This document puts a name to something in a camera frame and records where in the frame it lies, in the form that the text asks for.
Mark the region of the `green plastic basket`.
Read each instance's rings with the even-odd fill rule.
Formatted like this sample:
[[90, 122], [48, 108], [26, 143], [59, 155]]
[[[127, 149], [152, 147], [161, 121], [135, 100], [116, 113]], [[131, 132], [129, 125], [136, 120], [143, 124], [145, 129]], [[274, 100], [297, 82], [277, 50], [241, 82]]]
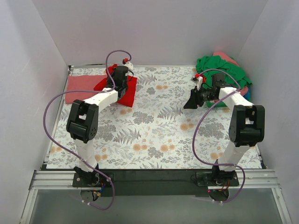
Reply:
[[220, 107], [227, 107], [227, 108], [233, 108], [235, 103], [233, 102], [232, 98], [226, 98], [223, 101], [219, 100], [212, 100], [212, 101], [206, 101], [205, 104], [209, 108], [220, 108]]

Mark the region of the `green crumpled t shirt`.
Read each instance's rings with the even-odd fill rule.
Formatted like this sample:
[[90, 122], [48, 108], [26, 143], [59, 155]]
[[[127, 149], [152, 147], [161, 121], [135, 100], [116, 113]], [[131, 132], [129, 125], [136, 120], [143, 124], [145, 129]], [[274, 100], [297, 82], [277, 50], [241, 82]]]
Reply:
[[208, 69], [219, 69], [230, 74], [240, 85], [241, 89], [252, 84], [245, 71], [223, 59], [220, 56], [204, 56], [197, 59], [196, 71], [201, 73]]

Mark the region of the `blue crumpled garment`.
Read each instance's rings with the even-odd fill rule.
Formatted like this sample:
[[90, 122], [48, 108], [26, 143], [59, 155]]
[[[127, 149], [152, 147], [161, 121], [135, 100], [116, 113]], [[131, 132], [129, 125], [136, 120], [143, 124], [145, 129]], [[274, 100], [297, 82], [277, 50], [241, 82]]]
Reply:
[[251, 101], [251, 92], [250, 88], [247, 89], [246, 94], [243, 96], [247, 101]]

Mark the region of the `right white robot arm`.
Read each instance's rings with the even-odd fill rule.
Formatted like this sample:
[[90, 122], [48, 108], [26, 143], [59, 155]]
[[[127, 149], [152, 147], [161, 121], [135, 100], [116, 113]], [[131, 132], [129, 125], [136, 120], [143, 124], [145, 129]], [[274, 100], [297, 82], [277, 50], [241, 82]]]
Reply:
[[204, 87], [202, 74], [192, 77], [196, 86], [191, 89], [191, 95], [185, 109], [197, 109], [208, 101], [223, 101], [232, 111], [228, 129], [229, 143], [223, 155], [212, 164], [209, 171], [197, 172], [195, 179], [199, 186], [239, 184], [236, 166], [243, 155], [258, 142], [264, 139], [265, 108], [254, 105], [246, 100], [240, 91], [225, 82], [225, 74], [212, 76], [212, 85]]

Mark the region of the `folded pink t shirt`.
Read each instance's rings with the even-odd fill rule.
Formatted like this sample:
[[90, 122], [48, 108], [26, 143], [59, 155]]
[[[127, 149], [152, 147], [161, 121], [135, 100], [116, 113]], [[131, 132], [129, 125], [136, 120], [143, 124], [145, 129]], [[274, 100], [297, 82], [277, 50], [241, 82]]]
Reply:
[[[94, 87], [107, 75], [82, 75], [82, 76], [69, 76], [67, 91], [73, 90], [89, 90], [93, 91]], [[72, 104], [74, 100], [85, 100], [96, 95], [95, 92], [72, 92], [65, 95], [65, 103]]]

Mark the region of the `pink crumpled t shirt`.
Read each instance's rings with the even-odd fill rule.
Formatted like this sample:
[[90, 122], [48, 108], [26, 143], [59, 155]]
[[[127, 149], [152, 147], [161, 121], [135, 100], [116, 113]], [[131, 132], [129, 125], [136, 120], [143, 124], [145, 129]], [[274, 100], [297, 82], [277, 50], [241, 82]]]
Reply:
[[[228, 63], [234, 64], [239, 67], [239, 64], [236, 62], [235, 59], [229, 57], [226, 53], [221, 51], [216, 51], [213, 53], [213, 56], [219, 56], [222, 60], [225, 60]], [[240, 90], [240, 94], [244, 97], [249, 91], [248, 87], [244, 87]]]

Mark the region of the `red t shirt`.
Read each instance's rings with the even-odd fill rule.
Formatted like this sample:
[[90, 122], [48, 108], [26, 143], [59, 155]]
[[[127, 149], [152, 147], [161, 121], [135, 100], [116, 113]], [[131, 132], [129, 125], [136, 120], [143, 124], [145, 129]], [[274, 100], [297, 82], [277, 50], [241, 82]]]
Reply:
[[128, 64], [108, 67], [108, 72], [115, 82], [115, 90], [118, 91], [118, 104], [133, 107], [137, 77], [134, 76], [133, 70]]

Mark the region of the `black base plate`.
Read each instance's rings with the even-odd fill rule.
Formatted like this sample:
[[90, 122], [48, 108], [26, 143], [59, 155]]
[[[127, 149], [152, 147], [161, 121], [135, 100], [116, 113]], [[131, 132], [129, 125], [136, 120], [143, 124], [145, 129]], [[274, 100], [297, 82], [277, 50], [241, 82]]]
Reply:
[[103, 189], [101, 196], [208, 196], [208, 188], [238, 187], [235, 171], [213, 174], [211, 169], [103, 169], [103, 175], [75, 170], [73, 187]]

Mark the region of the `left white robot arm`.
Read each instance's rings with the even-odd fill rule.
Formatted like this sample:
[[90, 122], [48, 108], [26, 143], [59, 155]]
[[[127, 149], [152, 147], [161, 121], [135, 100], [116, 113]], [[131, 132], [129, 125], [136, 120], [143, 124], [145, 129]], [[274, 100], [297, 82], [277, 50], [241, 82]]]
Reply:
[[79, 166], [74, 170], [80, 180], [90, 187], [96, 186], [100, 181], [93, 147], [93, 139], [98, 131], [99, 112], [125, 96], [131, 79], [129, 73], [133, 74], [133, 65], [130, 62], [114, 65], [108, 71], [111, 75], [95, 86], [94, 90], [98, 91], [96, 95], [73, 101], [66, 125], [80, 159]]

